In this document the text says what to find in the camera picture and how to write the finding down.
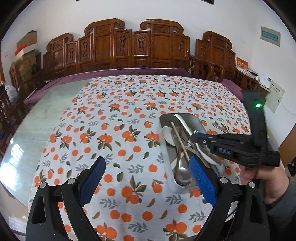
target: carved wood panel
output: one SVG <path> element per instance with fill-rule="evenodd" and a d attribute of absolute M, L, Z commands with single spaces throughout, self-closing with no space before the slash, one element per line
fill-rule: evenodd
<path fill-rule="evenodd" d="M 45 77 L 140 66 L 188 70 L 189 37 L 179 23 L 148 19 L 140 31 L 124 27 L 122 20 L 112 18 L 89 24 L 77 41 L 68 33 L 52 39 L 43 56 Z"/>
<path fill-rule="evenodd" d="M 195 56 L 206 59 L 214 64 L 222 65 L 225 69 L 225 77 L 232 79 L 235 68 L 235 53 L 231 50 L 232 43 L 226 37 L 207 31 L 203 34 L 203 40 L 197 39 Z"/>

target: human hand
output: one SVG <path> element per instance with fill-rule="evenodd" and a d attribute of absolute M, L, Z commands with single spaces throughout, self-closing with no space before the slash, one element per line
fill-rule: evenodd
<path fill-rule="evenodd" d="M 249 168 L 241 165 L 239 167 L 241 169 L 241 183 L 246 184 L 252 181 L 256 174 L 256 168 Z M 281 166 L 269 167 L 262 165 L 258 169 L 257 178 L 265 181 L 265 204 L 271 204 L 281 198 L 285 194 L 289 185 L 289 178 Z"/>

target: orange fruit print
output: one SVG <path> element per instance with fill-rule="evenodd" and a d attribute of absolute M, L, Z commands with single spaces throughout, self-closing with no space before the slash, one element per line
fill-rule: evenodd
<path fill-rule="evenodd" d="M 106 171 L 83 207 L 102 240 L 181 240 L 197 235 L 212 206 L 198 188 L 183 194 L 171 191 L 173 172 L 166 165 L 176 156 L 161 146 L 160 117 L 186 113 L 199 118 L 211 135 L 222 134 L 214 122 L 222 127 L 227 123 L 231 133 L 250 134 L 242 103 L 220 83 L 186 77 L 121 75 L 82 85 L 40 149 L 29 205 L 41 182 L 62 185 L 102 156 Z M 223 175 L 239 184 L 238 164 L 224 158 L 220 162 Z M 65 206 L 57 206 L 71 237 L 74 230 Z"/>

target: gray sleeve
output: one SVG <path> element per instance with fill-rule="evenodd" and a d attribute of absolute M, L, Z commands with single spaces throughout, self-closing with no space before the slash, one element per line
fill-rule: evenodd
<path fill-rule="evenodd" d="M 281 200 L 274 206 L 267 215 L 271 216 L 277 232 L 281 233 L 285 230 L 293 215 L 296 212 L 296 183 L 290 182 L 289 186 L 281 198 Z"/>

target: metal screw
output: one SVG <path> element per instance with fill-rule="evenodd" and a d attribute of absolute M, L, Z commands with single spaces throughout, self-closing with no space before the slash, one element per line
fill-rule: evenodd
<path fill-rule="evenodd" d="M 67 183 L 68 183 L 68 184 L 73 184 L 75 181 L 76 181 L 75 178 L 70 178 L 70 179 L 67 181 Z"/>
<path fill-rule="evenodd" d="M 254 187 L 256 186 L 256 184 L 253 183 L 253 182 L 250 182 L 250 183 L 249 183 L 249 186 L 250 186 L 251 188 L 254 188 Z"/>
<path fill-rule="evenodd" d="M 222 182 L 222 183 L 228 183 L 228 180 L 225 177 L 221 177 L 220 178 L 220 182 Z"/>
<path fill-rule="evenodd" d="M 39 187 L 41 187 L 41 188 L 44 188 L 44 187 L 46 187 L 46 183 L 41 183 L 40 185 L 39 185 Z"/>

